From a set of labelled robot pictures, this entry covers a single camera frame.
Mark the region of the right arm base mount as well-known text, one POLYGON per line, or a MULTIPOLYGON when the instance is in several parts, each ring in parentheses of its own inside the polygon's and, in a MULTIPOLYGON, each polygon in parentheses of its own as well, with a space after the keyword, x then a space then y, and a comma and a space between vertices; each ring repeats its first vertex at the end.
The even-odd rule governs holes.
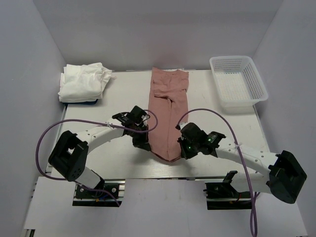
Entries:
POLYGON ((250 192, 238 192, 231 186, 237 171, 230 171, 221 182, 206 182, 207 210, 250 210, 250 192))

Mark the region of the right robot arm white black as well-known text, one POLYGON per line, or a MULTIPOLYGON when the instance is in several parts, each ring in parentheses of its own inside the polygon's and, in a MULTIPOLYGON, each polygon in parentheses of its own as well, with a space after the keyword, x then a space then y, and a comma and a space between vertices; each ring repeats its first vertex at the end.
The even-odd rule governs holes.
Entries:
POLYGON ((191 159, 202 153, 255 170, 248 174, 229 171, 222 181, 227 196, 253 191, 271 194, 288 204, 296 202, 307 174, 291 152, 276 154, 236 145, 224 134, 215 131, 207 134, 192 122, 181 123, 176 129, 181 133, 178 143, 182 158, 191 159))

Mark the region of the pink printed t shirt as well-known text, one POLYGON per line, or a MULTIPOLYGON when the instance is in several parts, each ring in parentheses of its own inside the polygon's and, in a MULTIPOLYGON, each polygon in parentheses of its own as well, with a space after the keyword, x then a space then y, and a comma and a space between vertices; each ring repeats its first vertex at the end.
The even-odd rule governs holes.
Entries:
POLYGON ((151 152, 167 162, 174 162, 181 156, 177 142, 181 134, 176 125, 179 119, 188 121, 188 117, 183 116, 188 111, 188 87, 188 72, 152 68, 148 109, 157 116, 158 125, 149 132, 148 139, 151 152))

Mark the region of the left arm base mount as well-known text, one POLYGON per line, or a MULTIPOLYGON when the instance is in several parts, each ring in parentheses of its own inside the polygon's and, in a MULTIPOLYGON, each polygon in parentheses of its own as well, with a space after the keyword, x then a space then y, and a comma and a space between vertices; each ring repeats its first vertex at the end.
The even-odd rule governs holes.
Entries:
POLYGON ((125 181, 106 180, 98 191, 90 191, 76 184, 73 206, 84 207, 119 207, 123 201, 125 181))

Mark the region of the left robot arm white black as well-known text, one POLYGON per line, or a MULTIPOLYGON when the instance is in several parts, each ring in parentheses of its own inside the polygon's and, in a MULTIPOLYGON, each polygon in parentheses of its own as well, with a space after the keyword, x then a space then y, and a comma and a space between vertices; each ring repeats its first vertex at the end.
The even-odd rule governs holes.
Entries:
POLYGON ((134 147, 150 151, 149 126, 145 121, 148 116, 135 106, 130 112, 115 114, 103 125, 97 123, 89 130, 79 133, 67 130, 58 139, 48 162, 67 181, 83 185, 93 197, 99 197, 104 192, 104 180, 86 167, 89 153, 125 135, 132 138, 134 147))

